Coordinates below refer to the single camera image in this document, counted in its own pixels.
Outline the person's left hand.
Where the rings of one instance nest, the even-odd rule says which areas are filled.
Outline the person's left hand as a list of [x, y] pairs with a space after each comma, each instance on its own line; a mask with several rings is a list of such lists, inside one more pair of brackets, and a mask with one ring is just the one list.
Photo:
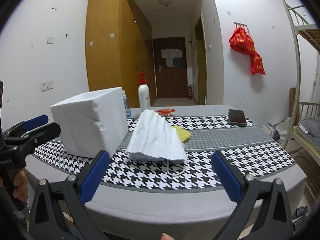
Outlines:
[[14, 177], [15, 189], [13, 190], [13, 196], [22, 202], [26, 202], [28, 199], [28, 181], [26, 177], [25, 168], [22, 168]]

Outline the person's right hand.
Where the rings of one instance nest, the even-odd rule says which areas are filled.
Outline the person's right hand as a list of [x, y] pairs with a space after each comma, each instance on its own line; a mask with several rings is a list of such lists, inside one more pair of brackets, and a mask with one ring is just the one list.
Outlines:
[[175, 239], [166, 233], [162, 233], [160, 240], [175, 240]]

